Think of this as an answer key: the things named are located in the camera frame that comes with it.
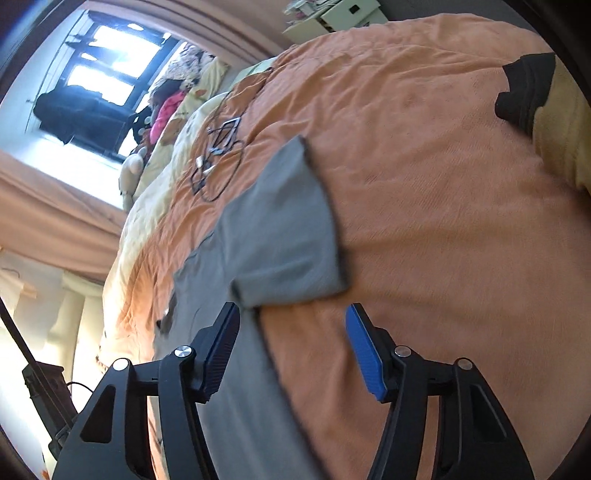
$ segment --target pink curtain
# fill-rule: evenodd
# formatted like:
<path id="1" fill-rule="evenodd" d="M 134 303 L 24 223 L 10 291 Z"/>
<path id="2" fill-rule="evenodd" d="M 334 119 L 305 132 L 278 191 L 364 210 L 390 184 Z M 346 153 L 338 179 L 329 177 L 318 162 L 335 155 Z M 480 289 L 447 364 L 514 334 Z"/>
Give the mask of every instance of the pink curtain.
<path id="1" fill-rule="evenodd" d="M 83 8 L 168 30 L 232 66 L 273 57 L 290 42 L 282 36 L 287 0 L 89 0 Z"/>
<path id="2" fill-rule="evenodd" d="M 0 151 L 0 246 L 104 281 L 126 214 Z"/>

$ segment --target white plush toy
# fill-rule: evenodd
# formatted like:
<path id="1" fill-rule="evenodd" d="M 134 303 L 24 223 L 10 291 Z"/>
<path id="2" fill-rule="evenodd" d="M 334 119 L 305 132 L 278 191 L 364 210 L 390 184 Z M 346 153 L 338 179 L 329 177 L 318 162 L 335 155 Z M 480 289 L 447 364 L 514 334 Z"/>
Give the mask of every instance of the white plush toy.
<path id="1" fill-rule="evenodd" d="M 126 212 L 129 212 L 134 205 L 134 193 L 144 172 L 144 158 L 147 152 L 147 147 L 140 148 L 139 152 L 127 157 L 121 167 L 119 191 L 123 197 L 123 210 Z"/>

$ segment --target silver screw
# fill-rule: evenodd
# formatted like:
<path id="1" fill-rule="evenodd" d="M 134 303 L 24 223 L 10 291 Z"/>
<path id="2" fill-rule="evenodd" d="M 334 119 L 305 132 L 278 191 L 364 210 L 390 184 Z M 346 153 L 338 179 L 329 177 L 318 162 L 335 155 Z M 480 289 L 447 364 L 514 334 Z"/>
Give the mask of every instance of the silver screw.
<path id="1" fill-rule="evenodd" d="M 407 346 L 405 346 L 405 345 L 398 345 L 398 346 L 397 346 L 397 347 L 394 349 L 394 353 L 395 353 L 396 355 L 398 355 L 398 356 L 401 356 L 402 358 L 406 358 L 406 357 L 410 356 L 410 354 L 411 354 L 412 352 L 413 352 L 413 351 L 412 351 L 410 348 L 408 348 Z"/>
<path id="2" fill-rule="evenodd" d="M 118 358 L 113 362 L 113 368 L 118 372 L 125 370 L 129 366 L 129 360 L 126 358 Z"/>
<path id="3" fill-rule="evenodd" d="M 192 351 L 193 351 L 193 349 L 191 347 L 189 347 L 188 345 L 182 345 L 174 351 L 174 354 L 179 358 L 183 358 L 185 356 L 191 355 Z"/>
<path id="4" fill-rule="evenodd" d="M 462 370 L 472 370 L 474 364 L 470 362 L 467 358 L 460 358 L 457 361 L 457 366 L 459 366 Z"/>

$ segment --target blue gripper pad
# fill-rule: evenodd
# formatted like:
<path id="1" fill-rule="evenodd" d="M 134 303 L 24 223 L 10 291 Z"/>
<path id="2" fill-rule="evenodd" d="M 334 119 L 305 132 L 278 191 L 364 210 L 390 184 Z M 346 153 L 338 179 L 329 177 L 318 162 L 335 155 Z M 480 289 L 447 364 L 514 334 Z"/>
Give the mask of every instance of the blue gripper pad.
<path id="1" fill-rule="evenodd" d="M 226 366 L 236 337 L 238 337 L 238 330 L 240 329 L 240 310 L 238 307 L 227 302 L 222 311 L 217 316 L 210 330 L 210 342 L 205 342 L 209 346 L 209 351 L 203 365 L 203 393 L 207 398 L 211 397 L 220 388 L 222 378 L 226 372 Z"/>
<path id="2" fill-rule="evenodd" d="M 384 364 L 371 338 L 375 335 L 370 334 L 375 332 L 375 327 L 361 304 L 354 303 L 347 308 L 345 325 L 365 386 L 378 401 L 384 401 L 388 393 L 384 381 Z"/>

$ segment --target pink plush toy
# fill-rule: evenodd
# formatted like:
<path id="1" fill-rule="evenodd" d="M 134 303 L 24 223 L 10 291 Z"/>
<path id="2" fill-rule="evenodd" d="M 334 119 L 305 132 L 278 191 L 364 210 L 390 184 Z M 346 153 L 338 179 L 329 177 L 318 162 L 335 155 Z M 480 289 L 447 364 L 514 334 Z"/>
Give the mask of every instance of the pink plush toy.
<path id="1" fill-rule="evenodd" d="M 162 135 L 162 132 L 164 131 L 164 127 L 166 127 L 166 124 L 168 123 L 168 120 L 170 120 L 170 117 L 174 115 L 178 106 L 182 103 L 186 96 L 187 92 L 179 90 L 178 93 L 168 97 L 168 99 L 162 104 L 162 107 L 158 111 L 158 117 L 152 125 L 152 129 L 150 130 L 150 143 L 152 145 L 158 141 L 160 135 Z"/>

